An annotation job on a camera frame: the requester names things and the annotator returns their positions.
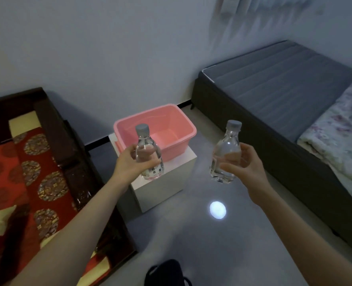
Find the dark gray bed frame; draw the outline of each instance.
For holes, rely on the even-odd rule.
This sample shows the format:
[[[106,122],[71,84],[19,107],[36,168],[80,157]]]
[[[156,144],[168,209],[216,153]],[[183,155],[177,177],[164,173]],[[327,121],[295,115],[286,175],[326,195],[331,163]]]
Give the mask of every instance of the dark gray bed frame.
[[[202,73],[195,80],[192,104],[222,131],[229,119],[240,120],[240,141],[253,145],[265,169],[352,247],[352,197],[326,164],[283,136],[272,134],[271,128]]]

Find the dark wooden bed frame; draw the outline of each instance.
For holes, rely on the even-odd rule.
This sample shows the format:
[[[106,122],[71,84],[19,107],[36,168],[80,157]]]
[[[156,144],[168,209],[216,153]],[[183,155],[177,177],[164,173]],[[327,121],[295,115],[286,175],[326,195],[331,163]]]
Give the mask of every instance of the dark wooden bed frame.
[[[192,104],[224,132],[228,120],[240,120],[240,141],[253,145],[265,169],[352,247],[352,197],[326,164],[275,138],[271,128],[202,76],[195,80]],[[323,171],[331,178],[319,174]]]
[[[0,144],[12,139],[8,120],[33,110],[36,111],[54,159],[62,169],[69,190],[80,209],[99,191],[103,182],[78,135],[62,119],[41,87],[0,98]],[[137,253],[116,208],[102,233],[96,251],[107,255],[112,268],[109,275],[98,284]]]

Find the gray mattress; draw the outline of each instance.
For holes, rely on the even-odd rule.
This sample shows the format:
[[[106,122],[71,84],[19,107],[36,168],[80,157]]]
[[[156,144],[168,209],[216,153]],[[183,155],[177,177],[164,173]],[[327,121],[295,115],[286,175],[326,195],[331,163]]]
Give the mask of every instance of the gray mattress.
[[[210,66],[200,76],[295,143],[352,83],[352,68],[284,41]]]

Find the white wall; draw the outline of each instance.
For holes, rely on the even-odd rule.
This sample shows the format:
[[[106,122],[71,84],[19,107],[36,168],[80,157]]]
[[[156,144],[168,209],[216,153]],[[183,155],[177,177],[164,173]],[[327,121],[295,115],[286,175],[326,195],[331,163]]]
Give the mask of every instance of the white wall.
[[[203,67],[281,40],[290,22],[213,17],[217,0],[0,0],[0,96],[42,86],[85,143],[190,98]]]
[[[352,67],[352,0],[316,0],[289,39]]]

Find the hand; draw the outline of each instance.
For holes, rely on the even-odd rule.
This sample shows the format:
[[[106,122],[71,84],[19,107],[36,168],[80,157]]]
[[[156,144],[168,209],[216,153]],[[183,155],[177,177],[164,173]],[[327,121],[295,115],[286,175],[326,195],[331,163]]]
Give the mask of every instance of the hand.
[[[146,162],[137,162],[135,160],[135,150],[136,145],[132,144],[120,154],[111,178],[114,182],[120,182],[125,185],[125,187],[132,183],[142,172],[149,168],[156,167],[161,162],[159,158],[150,159]],[[148,156],[151,156],[153,152],[154,150],[148,151]]]
[[[220,168],[237,176],[247,187],[251,200],[258,204],[259,196],[266,191],[273,191],[266,177],[261,159],[255,149],[240,143],[242,153],[228,153]]]

